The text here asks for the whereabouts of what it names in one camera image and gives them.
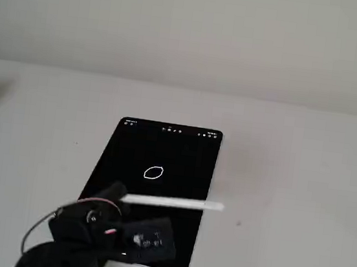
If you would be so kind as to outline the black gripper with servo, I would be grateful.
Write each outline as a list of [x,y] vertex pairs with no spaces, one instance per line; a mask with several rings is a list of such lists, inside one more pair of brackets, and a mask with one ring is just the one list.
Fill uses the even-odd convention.
[[60,207],[48,223],[53,240],[102,251],[115,248],[123,218],[130,213],[129,206],[121,202],[126,194],[127,188],[115,182],[91,198]]

